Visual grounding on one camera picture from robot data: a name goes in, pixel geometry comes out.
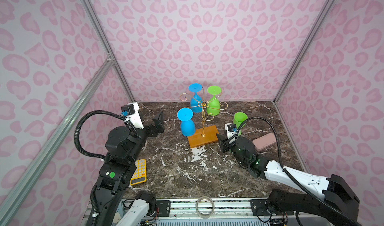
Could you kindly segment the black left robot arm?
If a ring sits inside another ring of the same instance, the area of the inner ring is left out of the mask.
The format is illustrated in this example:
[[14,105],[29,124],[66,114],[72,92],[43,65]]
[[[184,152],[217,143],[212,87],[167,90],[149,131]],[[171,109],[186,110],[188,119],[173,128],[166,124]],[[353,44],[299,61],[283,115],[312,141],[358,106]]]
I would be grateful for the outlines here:
[[149,137],[165,131],[164,112],[159,112],[153,123],[143,129],[118,126],[108,134],[107,154],[99,177],[91,190],[92,211],[88,226],[110,226],[131,178],[137,169],[136,160]]

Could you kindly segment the gold wire rack wooden base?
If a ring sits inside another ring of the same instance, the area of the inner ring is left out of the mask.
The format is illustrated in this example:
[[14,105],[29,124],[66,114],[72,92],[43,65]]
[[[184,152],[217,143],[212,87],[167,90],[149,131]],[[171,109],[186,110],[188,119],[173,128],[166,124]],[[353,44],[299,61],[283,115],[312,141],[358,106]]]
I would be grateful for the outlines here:
[[[215,116],[209,115],[207,113],[207,109],[206,109],[207,108],[207,102],[212,97],[212,95],[210,95],[208,93],[208,90],[205,90],[204,88],[200,92],[198,92],[198,95],[203,99],[203,102],[202,102],[203,110],[200,113],[201,119],[202,119],[202,127],[200,129],[197,129],[196,125],[195,125],[195,128],[196,128],[195,134],[190,136],[190,137],[187,137],[188,143],[189,143],[191,148],[197,148],[197,147],[204,146],[206,144],[215,143],[218,141],[217,134],[219,133],[219,131],[218,131],[217,127],[216,126],[206,126],[206,122],[210,122],[213,119],[215,119]],[[191,101],[192,96],[193,96],[192,92],[183,93],[182,95],[180,95],[180,100],[185,102],[185,101],[187,101],[187,99],[190,99],[190,101]],[[220,112],[224,111],[228,108],[228,104],[226,102],[220,101],[220,105],[221,105]]]

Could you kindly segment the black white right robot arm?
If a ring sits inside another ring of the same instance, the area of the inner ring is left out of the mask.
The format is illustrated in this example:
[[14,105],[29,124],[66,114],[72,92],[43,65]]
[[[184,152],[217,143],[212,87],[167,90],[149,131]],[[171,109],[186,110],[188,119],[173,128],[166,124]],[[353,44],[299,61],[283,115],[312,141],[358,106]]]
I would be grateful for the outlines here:
[[231,139],[217,134],[222,153],[230,152],[241,168],[254,178],[284,184],[300,193],[274,189],[266,200],[270,212],[295,211],[320,216],[334,226],[357,226],[360,200],[338,175],[330,177],[305,173],[282,166],[256,152],[247,138]]

